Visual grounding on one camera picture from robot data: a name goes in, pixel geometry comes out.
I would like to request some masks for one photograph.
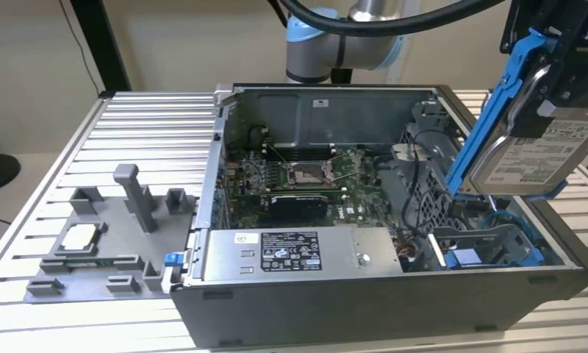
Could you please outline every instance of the gray plastic post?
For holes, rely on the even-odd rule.
[[[146,198],[139,185],[138,173],[139,168],[135,164],[120,164],[114,172],[114,179],[127,192],[128,204],[135,211],[143,231],[151,233],[158,229],[158,223],[151,213],[150,200]]]

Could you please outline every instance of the blue connector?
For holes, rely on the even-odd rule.
[[[177,252],[166,254],[165,266],[166,267],[182,267],[186,263],[186,255]]]

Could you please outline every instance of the blue drive bay bracket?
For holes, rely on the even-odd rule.
[[[513,53],[510,55],[509,64],[503,73],[502,80],[493,92],[493,96],[487,102],[487,106],[479,117],[475,128],[471,131],[467,142],[462,147],[458,158],[451,167],[451,171],[446,178],[447,188],[455,199],[475,198],[473,195],[463,195],[461,187],[469,171],[478,160],[478,155],[483,150],[494,128],[502,120],[502,115],[507,104],[514,100],[521,88],[523,87],[523,80],[521,74],[527,62],[527,58],[533,51],[538,48],[553,48],[554,42],[549,40],[547,36],[539,33],[535,29],[530,29],[530,35],[519,40]],[[530,196],[531,199],[547,199],[555,197],[566,186],[566,181],[558,185],[557,189],[546,195]]]

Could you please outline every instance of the sticker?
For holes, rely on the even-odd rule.
[[[262,270],[319,271],[321,261],[318,232],[262,233]]]
[[[315,108],[327,108],[330,106],[329,99],[314,99],[313,106]]]
[[[514,138],[487,184],[545,185],[588,138],[588,121],[555,120],[541,138]]]
[[[259,233],[235,233],[237,244],[257,244],[259,243]]]

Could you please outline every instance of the white barcode label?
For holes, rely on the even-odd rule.
[[[588,121],[555,120],[541,138],[514,138],[487,184],[545,185],[588,138]]]

